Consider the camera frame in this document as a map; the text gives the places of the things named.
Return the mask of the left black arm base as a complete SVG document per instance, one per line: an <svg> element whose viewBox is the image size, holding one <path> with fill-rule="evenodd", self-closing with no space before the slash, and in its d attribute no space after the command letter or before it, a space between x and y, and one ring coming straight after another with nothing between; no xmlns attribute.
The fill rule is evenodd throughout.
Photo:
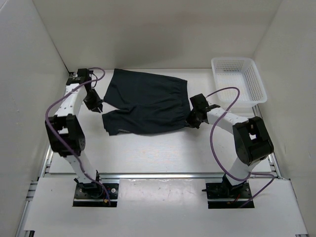
<svg viewBox="0 0 316 237"><path fill-rule="evenodd" d="M103 188L91 182L91 186L85 186L80 184L77 178L74 179L76 182L76 189L73 199L73 207L117 207L118 196L119 196L119 183L103 183L109 196Z"/></svg>

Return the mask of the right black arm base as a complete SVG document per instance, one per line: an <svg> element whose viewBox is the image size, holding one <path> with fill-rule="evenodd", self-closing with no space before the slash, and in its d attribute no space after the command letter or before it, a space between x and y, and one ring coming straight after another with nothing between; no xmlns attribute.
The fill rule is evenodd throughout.
<svg viewBox="0 0 316 237"><path fill-rule="evenodd" d="M254 208L252 200L244 205L252 197L248 182L230 190L226 190L223 183L206 183L205 185L206 188L201 191L207 195L209 209Z"/></svg>

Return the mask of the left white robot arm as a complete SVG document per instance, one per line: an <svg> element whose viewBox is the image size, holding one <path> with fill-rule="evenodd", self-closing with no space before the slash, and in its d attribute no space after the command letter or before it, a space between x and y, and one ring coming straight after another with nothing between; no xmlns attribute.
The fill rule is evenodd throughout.
<svg viewBox="0 0 316 237"><path fill-rule="evenodd" d="M65 95L45 112L45 127L52 150L71 165L77 175L76 183L97 198L102 195L104 186L84 153L85 135L78 120L82 104L92 112L103 111L102 100L91 86L100 79L93 80L92 75L92 70L80 69L68 78Z"/></svg>

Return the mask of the dark navy sport shorts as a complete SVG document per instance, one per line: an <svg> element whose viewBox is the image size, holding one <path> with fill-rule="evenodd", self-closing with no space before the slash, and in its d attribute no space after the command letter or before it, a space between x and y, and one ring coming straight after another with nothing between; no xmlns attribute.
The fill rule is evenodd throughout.
<svg viewBox="0 0 316 237"><path fill-rule="evenodd" d="M152 135L187 126L188 82L184 79L115 69L104 102L115 110L102 115L110 136L123 133Z"/></svg>

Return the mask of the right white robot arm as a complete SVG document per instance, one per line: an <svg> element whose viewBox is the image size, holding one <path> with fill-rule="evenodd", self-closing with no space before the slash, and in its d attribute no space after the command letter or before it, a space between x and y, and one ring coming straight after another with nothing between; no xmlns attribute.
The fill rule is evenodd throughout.
<svg viewBox="0 0 316 237"><path fill-rule="evenodd" d="M199 128L201 123L212 125L210 132L210 148L219 167L224 171L222 193L234 197L240 190L239 184L244 183L252 175L252 170L271 153L274 146L263 120L260 117L242 117L220 108L209 106L203 109L192 109L186 123L191 128ZM219 127L234 137L237 158L229 170L220 162L216 155L213 136Z"/></svg>

